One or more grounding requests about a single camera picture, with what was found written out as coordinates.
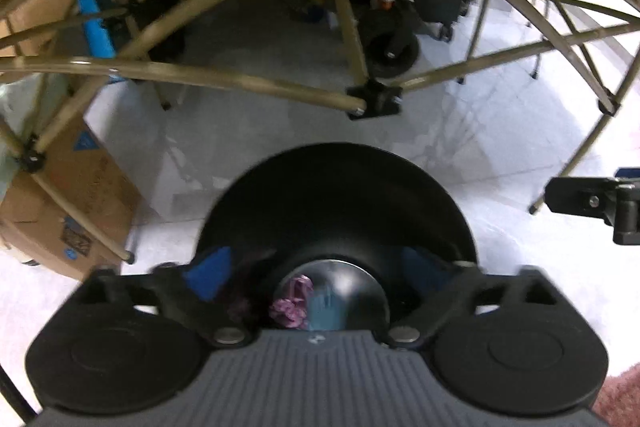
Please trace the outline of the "pink knitted sleeve forearm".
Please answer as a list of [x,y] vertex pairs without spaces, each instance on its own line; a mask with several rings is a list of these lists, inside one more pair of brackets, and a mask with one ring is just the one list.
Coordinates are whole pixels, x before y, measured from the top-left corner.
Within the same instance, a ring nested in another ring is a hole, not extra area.
[[592,409],[608,425],[640,427],[640,364],[608,377]]

